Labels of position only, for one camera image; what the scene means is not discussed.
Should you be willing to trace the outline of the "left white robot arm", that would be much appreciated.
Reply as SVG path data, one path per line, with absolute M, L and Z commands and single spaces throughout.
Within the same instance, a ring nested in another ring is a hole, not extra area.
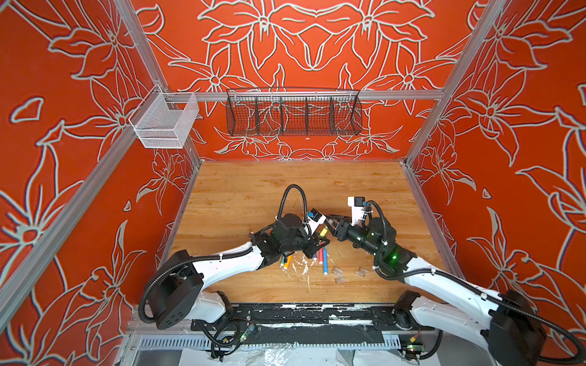
M 305 219 L 293 213 L 278 217 L 235 249 L 207 256 L 173 254 L 144 287 L 138 315 L 144 323 L 169 329 L 184 319 L 215 323 L 228 312 L 223 293 L 207 292 L 210 286 L 246 272 L 259 271 L 302 252 L 309 259 L 329 244 L 317 232 L 326 216 L 316 210 Z

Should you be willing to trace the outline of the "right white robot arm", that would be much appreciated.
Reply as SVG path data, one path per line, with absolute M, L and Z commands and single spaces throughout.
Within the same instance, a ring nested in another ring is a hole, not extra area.
M 497 293 L 440 270 L 398 245 L 394 229 L 379 217 L 368 226 L 346 217 L 328 217 L 326 224 L 338 241 L 371 254 L 381 278 L 413 287 L 395 303 L 398 326 L 448 332 L 485 349 L 500 365 L 540 363 L 543 321 L 521 294 Z

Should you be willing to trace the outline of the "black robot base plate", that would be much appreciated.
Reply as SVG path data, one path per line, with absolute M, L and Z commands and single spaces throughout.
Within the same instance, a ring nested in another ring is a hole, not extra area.
M 399 336 L 401 345 L 411 338 L 417 344 L 435 340 L 436 330 L 413 326 L 401 329 L 390 304 L 367 303 L 237 303 L 227 315 L 214 323 L 192 321 L 192 330 L 205 329 L 218 338 L 242 336 L 253 326 L 252 334 L 245 338 L 269 343 L 333 343 L 382 341 L 383 334 Z

